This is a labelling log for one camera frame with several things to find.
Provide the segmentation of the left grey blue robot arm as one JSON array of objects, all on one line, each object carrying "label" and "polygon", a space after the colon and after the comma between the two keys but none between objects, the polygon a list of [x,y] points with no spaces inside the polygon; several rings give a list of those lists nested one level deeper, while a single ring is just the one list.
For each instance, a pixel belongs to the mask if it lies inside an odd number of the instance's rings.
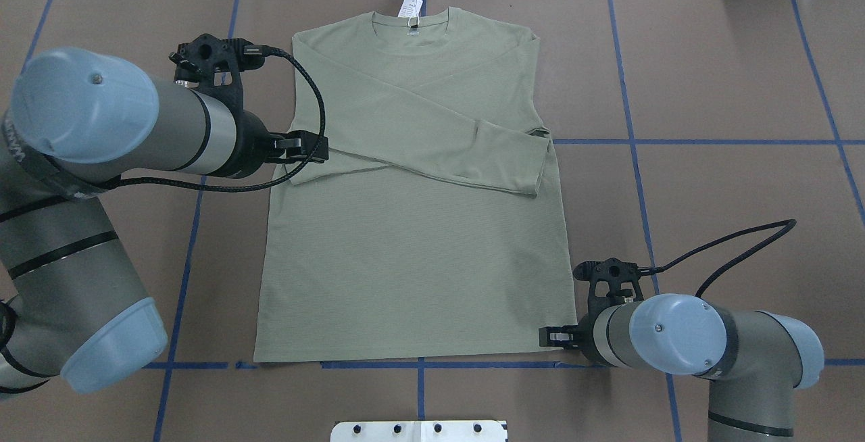
[{"label": "left grey blue robot arm", "polygon": [[[241,73],[284,58],[310,86],[315,132],[269,131]],[[155,361],[163,319],[99,201],[133,185],[244,193],[328,159],[326,109],[290,53],[202,34],[169,56],[175,76],[78,47],[24,64],[2,115],[2,400],[62,378],[93,393]]]}]

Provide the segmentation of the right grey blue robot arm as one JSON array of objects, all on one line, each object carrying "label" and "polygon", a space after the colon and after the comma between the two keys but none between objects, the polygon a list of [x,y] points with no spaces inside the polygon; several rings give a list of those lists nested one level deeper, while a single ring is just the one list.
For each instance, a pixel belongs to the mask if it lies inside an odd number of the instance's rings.
[{"label": "right grey blue robot arm", "polygon": [[583,262],[572,275],[588,284],[587,313],[540,328],[541,347],[575,349],[603,367],[703,378],[710,441],[794,440],[794,392],[814,386],[825,366],[809,325],[695,295],[645,298],[639,280],[651,270],[618,258]]}]

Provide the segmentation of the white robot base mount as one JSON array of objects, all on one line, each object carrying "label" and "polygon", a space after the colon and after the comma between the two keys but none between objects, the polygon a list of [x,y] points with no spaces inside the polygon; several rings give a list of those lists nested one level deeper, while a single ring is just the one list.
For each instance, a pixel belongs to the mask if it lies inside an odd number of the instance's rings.
[{"label": "white robot base mount", "polygon": [[330,441],[508,441],[498,420],[393,420],[340,422]]}]

